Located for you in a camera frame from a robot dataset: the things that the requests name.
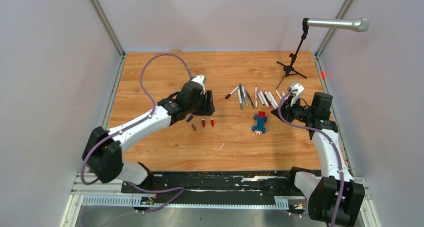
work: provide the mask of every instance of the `marker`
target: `marker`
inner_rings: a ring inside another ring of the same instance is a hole
[[[263,96],[265,97],[266,102],[268,102],[269,107],[274,107],[272,104],[270,97],[268,96],[268,92],[266,90],[263,91]]]
[[[276,89],[275,92],[277,93],[278,98],[281,100],[283,97],[281,97],[280,93],[278,92],[278,90]]]
[[[253,104],[253,100],[252,100],[252,98],[251,98],[251,96],[250,96],[250,94],[249,94],[249,92],[247,90],[246,90],[246,95],[247,95],[247,98],[249,98],[250,103],[252,104],[252,108],[254,109],[255,108],[255,105]]]
[[[226,100],[228,100],[228,98],[229,98],[232,94],[234,94],[234,92],[236,92],[238,89],[239,89],[239,87],[238,87],[238,86],[237,86],[237,87],[235,87],[235,89],[233,89],[233,90],[231,91],[231,93],[229,93],[229,94],[227,94],[227,95],[225,96],[225,99],[226,99]]]
[[[245,91],[245,88],[243,87],[243,85],[241,86],[241,91],[243,92],[244,102],[246,103],[246,106],[249,106],[248,97],[246,96],[246,91]]]
[[[240,102],[240,109],[243,109],[243,101],[242,101],[242,97],[240,94],[240,88],[237,89],[237,94],[238,94],[238,101]]]
[[[258,107],[258,87],[254,87],[254,107]]]
[[[268,97],[268,100],[269,100],[269,102],[271,103],[272,107],[273,107],[274,109],[277,109],[278,105],[277,105],[277,101],[276,101],[276,99],[274,98],[274,96],[273,96],[270,92],[268,92],[268,91],[266,91],[266,90],[265,90],[265,94],[266,94],[266,96]]]
[[[273,94],[270,93],[270,92],[268,92],[268,95],[271,98],[272,106],[274,106],[274,109],[277,109],[278,108],[278,103],[277,103],[276,99],[274,98]]]
[[[242,83],[238,84],[238,89],[240,90],[240,96],[241,96],[241,102],[245,102],[245,97],[243,96],[243,92],[242,92]]]
[[[265,105],[266,105],[266,107],[270,107],[270,105],[268,104],[268,100],[267,100],[267,98],[265,97],[265,95],[264,95],[264,92],[262,92],[262,90],[261,91],[259,91],[259,94],[260,94],[260,96],[262,97],[262,99],[263,99],[263,102],[265,103]]]
[[[262,105],[265,105],[265,101],[262,99],[262,96],[259,92],[257,92],[257,96],[259,97],[260,102],[262,102]]]

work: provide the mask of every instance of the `small red object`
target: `small red object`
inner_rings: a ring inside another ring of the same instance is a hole
[[[263,111],[259,111],[259,112],[257,113],[257,116],[258,116],[258,117],[265,118],[265,112],[263,112]]]

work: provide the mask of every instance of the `floor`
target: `floor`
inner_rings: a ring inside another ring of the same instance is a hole
[[[275,90],[283,76],[280,61],[290,63],[290,51],[209,51],[179,52],[193,75],[206,75],[206,89],[213,91],[216,111],[213,116],[200,116],[191,122],[180,121],[159,130],[132,146],[125,159],[142,162],[151,170],[287,170],[292,166],[319,169],[317,152],[308,132],[290,127],[273,115],[270,108],[244,106],[240,109],[237,95],[225,96],[239,83],[253,96],[255,86],[268,90],[278,98]],[[123,67],[109,127],[126,123],[142,115],[152,106],[140,88],[139,77],[146,62],[157,53],[129,53]],[[310,51],[300,51],[294,65],[299,75],[284,79],[279,91],[299,82],[305,87],[303,98],[311,103],[314,92],[322,92],[320,78]],[[179,91],[189,76],[175,57],[162,56],[147,68],[143,84],[158,102]],[[268,121],[266,133],[255,135],[252,125],[255,113],[265,111]],[[210,124],[214,118],[214,127]]]

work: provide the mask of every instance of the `white marker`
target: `white marker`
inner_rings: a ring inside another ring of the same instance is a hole
[[[240,88],[237,89],[238,93],[238,102],[240,102],[240,109],[243,109],[243,101],[242,101],[242,95],[240,94]]]
[[[271,95],[268,91],[264,90],[263,93],[265,94],[266,97],[268,97],[269,103],[271,103],[271,106],[275,109],[276,105],[273,101],[273,98],[271,98]]]
[[[275,106],[274,106],[274,109],[277,109],[277,108],[278,108],[278,102],[277,102],[277,101],[276,101],[276,99],[274,98],[273,94],[272,94],[271,92],[268,92],[268,95],[269,95],[269,97],[271,97],[271,100],[272,100],[272,102],[273,102],[273,105],[275,105]]]
[[[246,102],[246,106],[249,106],[249,104],[248,104],[248,96],[246,95],[245,87],[243,85],[241,86],[241,91],[243,92],[244,101]]]
[[[280,93],[278,92],[278,90],[276,89],[275,92],[277,93],[278,98],[281,100],[283,97],[281,97]]]
[[[265,105],[265,102],[262,99],[262,96],[261,96],[261,94],[259,92],[257,92],[257,96],[259,97],[260,102],[262,102],[262,105],[264,106]]]
[[[254,107],[258,107],[258,87],[254,87]]]
[[[236,92],[238,89],[239,89],[239,87],[238,87],[238,86],[237,86],[237,87],[235,87],[235,89],[233,89],[233,90],[231,91],[231,93],[229,93],[229,94],[227,94],[227,95],[225,96],[225,99],[226,99],[226,100],[228,100],[228,98],[229,98],[232,94],[234,94],[234,92]]]
[[[259,91],[259,94],[260,94],[260,96],[262,97],[262,99],[263,99],[263,102],[265,103],[265,105],[266,105],[266,107],[270,107],[270,105],[268,104],[268,101],[267,101],[267,98],[265,98],[265,95],[264,95],[264,93],[262,92],[262,90],[261,91]]]

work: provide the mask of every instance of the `wooden tabletop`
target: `wooden tabletop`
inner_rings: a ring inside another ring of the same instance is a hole
[[[123,157],[142,162],[154,171],[188,170],[287,170],[292,166],[319,169],[319,159],[306,130],[290,127],[270,114],[271,108],[244,106],[240,109],[237,94],[225,96],[239,83],[254,96],[255,86],[275,92],[283,68],[290,63],[291,51],[209,51],[177,53],[188,64],[193,75],[206,75],[206,89],[213,91],[216,108],[212,116],[195,116],[159,130],[132,146]],[[140,88],[139,77],[146,62],[157,53],[129,53],[123,67],[109,128],[126,123],[152,108]],[[305,87],[303,98],[310,104],[315,92],[322,92],[321,82],[310,51],[300,51],[295,69],[299,75],[284,79],[279,91],[292,82]],[[143,84],[156,102],[179,91],[189,80],[183,64],[173,56],[161,56],[147,68]],[[255,113],[265,111],[266,133],[255,135],[252,126]],[[202,127],[201,119],[206,126]],[[210,119],[214,118],[215,126]]]

